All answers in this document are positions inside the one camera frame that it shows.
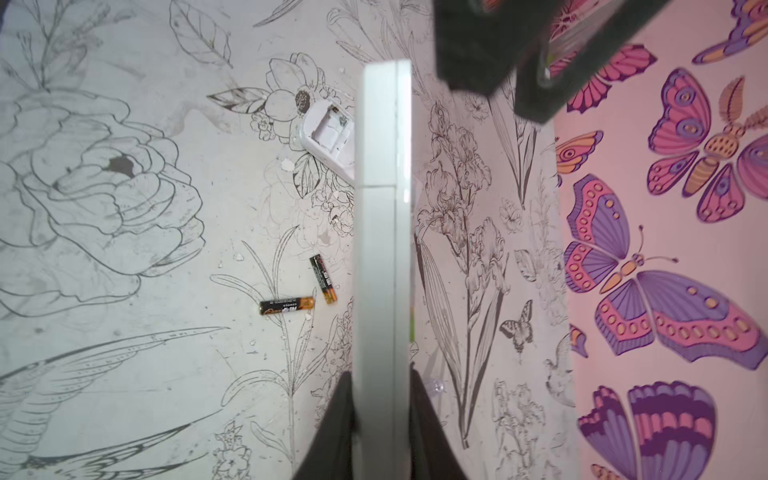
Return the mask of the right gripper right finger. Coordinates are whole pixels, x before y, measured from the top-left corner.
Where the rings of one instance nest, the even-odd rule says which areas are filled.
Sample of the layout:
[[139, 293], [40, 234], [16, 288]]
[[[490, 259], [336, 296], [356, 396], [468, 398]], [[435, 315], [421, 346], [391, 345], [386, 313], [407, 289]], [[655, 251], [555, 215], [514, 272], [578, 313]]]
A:
[[410, 366], [409, 441], [413, 480], [467, 480], [420, 374]]

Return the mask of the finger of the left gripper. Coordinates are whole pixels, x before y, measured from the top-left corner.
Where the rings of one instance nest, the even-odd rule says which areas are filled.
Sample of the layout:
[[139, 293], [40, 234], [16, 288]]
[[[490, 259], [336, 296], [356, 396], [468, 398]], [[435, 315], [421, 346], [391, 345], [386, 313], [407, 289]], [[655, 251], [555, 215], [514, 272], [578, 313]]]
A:
[[[657, 15], [665, 1], [610, 1], [552, 43], [542, 35], [517, 67], [515, 114], [545, 124], [604, 67], [623, 44]], [[573, 53], [560, 73], [548, 72], [549, 54]]]
[[436, 69], [450, 90], [493, 95], [546, 44], [556, 1], [437, 0]]

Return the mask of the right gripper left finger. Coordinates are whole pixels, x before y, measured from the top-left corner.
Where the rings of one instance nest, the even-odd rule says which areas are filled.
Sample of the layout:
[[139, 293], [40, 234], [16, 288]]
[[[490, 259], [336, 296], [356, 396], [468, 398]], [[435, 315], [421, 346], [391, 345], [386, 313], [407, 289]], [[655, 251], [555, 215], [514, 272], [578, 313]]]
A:
[[355, 410], [352, 374], [344, 372], [294, 480], [351, 480]]

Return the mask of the black gold AAA battery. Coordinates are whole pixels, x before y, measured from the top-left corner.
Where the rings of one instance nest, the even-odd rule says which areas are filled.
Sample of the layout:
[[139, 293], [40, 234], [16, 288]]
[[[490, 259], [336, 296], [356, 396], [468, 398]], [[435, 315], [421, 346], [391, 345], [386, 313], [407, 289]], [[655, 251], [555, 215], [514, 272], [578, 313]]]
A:
[[314, 297], [292, 297], [264, 300], [259, 303], [259, 314], [262, 316], [276, 315], [301, 310], [312, 310], [314, 307]]
[[337, 302], [338, 297], [330, 279], [328, 270], [320, 254], [313, 255], [310, 258], [310, 263], [315, 272], [318, 284], [323, 293], [325, 302], [328, 305], [332, 305]]

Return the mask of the white remote control with batteries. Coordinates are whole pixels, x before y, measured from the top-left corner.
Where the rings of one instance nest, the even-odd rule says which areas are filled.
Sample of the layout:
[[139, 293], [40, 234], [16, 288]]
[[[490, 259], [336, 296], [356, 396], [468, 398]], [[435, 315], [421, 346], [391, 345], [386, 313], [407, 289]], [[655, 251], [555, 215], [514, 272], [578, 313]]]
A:
[[337, 103], [323, 99], [309, 108], [301, 123], [301, 145], [333, 173], [354, 184], [353, 116]]

